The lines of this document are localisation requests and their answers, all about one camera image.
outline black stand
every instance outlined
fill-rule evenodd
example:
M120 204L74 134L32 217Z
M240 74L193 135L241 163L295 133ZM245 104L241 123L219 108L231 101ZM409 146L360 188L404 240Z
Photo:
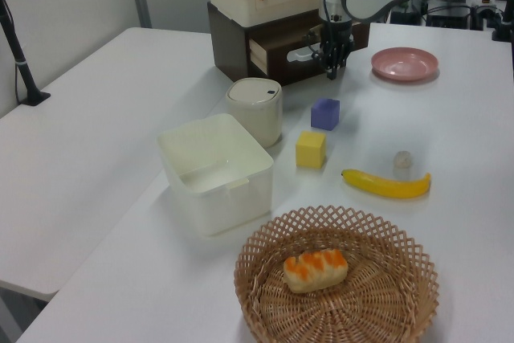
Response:
M10 19L9 11L6 6L6 0L0 0L0 23L2 24L3 32L6 35L7 42L9 43L10 50L13 53L16 66L23 78L25 87L27 88L27 98L22 100L21 104L29 106L36 106L47 99L50 94L41 92L35 86L34 79L32 78L31 70L23 54L22 47L19 44L18 37L14 31L14 25Z
M511 42L512 40L512 15L514 12L514 0L507 0L504 16L492 32L492 40L496 42Z

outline wicker basket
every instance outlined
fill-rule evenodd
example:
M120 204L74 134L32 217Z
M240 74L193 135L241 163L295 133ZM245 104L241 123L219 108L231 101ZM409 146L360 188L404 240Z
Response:
M284 260L342 250L346 280L306 294L283 282ZM391 223L342 206L294 210L256 231L235 265L235 291L260 342L416 342L438 305L422 246Z

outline white cylindrical container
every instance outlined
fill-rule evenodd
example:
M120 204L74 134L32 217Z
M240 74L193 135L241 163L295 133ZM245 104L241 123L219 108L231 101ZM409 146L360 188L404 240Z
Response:
M260 143L272 146L282 133L282 88L264 78L244 78L226 93L228 112Z

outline pink plate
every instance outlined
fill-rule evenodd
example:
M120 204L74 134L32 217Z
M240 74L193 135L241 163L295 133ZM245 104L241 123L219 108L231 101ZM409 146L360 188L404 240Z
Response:
M409 47L379 51L371 58L373 70L391 80L422 80L437 71L439 62L430 52Z

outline container lid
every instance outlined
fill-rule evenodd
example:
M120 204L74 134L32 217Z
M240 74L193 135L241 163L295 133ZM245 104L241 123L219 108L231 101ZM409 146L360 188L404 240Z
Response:
M280 84L264 78L245 78L232 85L228 97L247 104L261 104L275 98Z

